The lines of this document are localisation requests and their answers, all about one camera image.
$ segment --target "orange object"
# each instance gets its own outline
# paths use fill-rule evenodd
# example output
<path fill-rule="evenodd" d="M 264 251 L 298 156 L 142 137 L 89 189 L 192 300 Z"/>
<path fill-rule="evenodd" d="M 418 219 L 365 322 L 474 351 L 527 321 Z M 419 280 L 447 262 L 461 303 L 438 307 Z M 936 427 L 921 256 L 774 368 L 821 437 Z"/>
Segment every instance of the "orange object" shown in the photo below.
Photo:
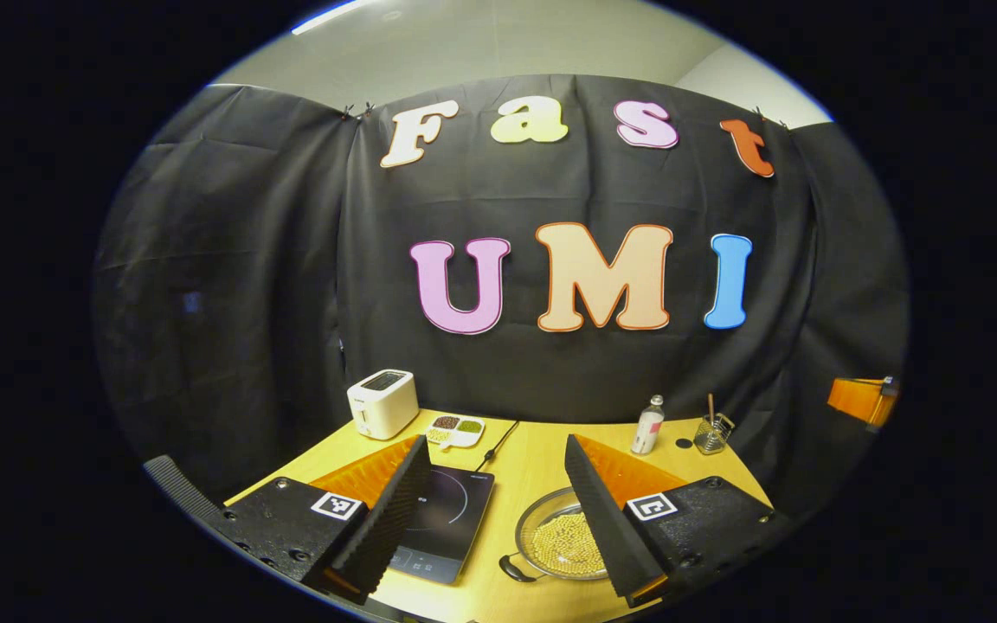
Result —
<path fill-rule="evenodd" d="M 573 434 L 573 437 L 587 454 L 598 478 L 606 485 L 614 503 L 618 504 L 618 509 L 624 509 L 628 500 L 687 485 L 683 478 L 673 476 L 657 466 L 650 466 L 645 461 L 614 450 L 604 443 L 587 439 L 581 434 Z"/>
<path fill-rule="evenodd" d="M 387 446 L 376 453 L 368 454 L 367 457 L 352 461 L 343 468 L 333 470 L 310 482 L 310 485 L 361 500 L 368 505 L 369 510 L 376 508 L 376 501 L 379 501 L 379 497 L 383 495 L 383 489 L 387 488 L 391 477 L 395 476 L 396 470 L 419 439 L 422 439 L 423 443 L 426 442 L 423 437 L 411 437 L 400 441 L 394 446 Z"/>
<path fill-rule="evenodd" d="M 895 406 L 894 395 L 884 395 L 885 379 L 833 379 L 827 405 L 852 417 L 883 426 Z"/>

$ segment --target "white wall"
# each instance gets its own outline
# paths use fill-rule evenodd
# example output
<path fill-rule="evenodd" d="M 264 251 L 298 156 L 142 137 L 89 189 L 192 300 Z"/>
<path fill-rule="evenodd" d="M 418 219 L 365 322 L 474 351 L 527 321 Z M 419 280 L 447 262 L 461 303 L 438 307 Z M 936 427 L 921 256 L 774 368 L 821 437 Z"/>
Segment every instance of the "white wall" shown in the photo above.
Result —
<path fill-rule="evenodd" d="M 801 127 L 833 121 L 830 115 L 782 74 L 731 43 L 724 44 L 684 74 L 676 87 L 709 95 L 765 118 Z"/>

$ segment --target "power cord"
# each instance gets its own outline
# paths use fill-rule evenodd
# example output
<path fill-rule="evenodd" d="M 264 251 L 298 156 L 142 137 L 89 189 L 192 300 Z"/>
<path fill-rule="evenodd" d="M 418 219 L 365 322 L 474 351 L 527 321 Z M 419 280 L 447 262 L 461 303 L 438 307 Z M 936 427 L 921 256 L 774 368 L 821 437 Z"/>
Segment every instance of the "power cord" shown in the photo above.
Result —
<path fill-rule="evenodd" d="M 502 435 L 502 439 L 499 439 L 498 443 L 495 443 L 495 447 L 490 450 L 487 450 L 486 454 L 483 454 L 483 462 L 482 464 L 479 464 L 478 468 L 475 468 L 475 471 L 483 469 L 483 466 L 487 464 L 487 461 L 490 461 L 491 459 L 495 458 L 495 453 L 496 451 L 499 450 L 499 446 L 502 446 L 502 442 L 506 441 L 506 438 L 509 437 L 510 433 L 514 433 L 514 429 L 518 428 L 518 423 L 521 422 L 522 421 L 514 421 L 514 426 L 511 426 L 509 429 L 506 429 L 506 433 Z"/>

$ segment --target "pink letter u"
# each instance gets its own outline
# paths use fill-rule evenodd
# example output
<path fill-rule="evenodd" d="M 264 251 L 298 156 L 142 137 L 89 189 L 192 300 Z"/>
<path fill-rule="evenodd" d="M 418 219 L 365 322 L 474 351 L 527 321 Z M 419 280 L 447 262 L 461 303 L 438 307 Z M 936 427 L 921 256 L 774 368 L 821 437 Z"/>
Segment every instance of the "pink letter u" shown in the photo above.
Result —
<path fill-rule="evenodd" d="M 451 244 L 418 243 L 410 248 L 410 257 L 418 264 L 418 291 L 428 320 L 453 334 L 476 335 L 490 330 L 502 316 L 502 259 L 510 252 L 510 243 L 479 238 L 467 243 L 466 251 L 474 257 L 479 274 L 479 304 L 471 311 L 460 311 L 448 300 L 448 259 L 455 253 Z"/>

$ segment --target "white toaster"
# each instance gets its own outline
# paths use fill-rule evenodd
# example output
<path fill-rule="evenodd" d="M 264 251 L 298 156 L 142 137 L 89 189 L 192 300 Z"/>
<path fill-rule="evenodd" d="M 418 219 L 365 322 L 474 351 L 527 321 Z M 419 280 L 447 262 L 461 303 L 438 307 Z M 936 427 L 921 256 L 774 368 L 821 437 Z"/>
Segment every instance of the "white toaster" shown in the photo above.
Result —
<path fill-rule="evenodd" d="M 348 390 L 352 421 L 357 431 L 372 439 L 390 439 L 419 413 L 415 375 L 402 370 L 380 370 Z"/>

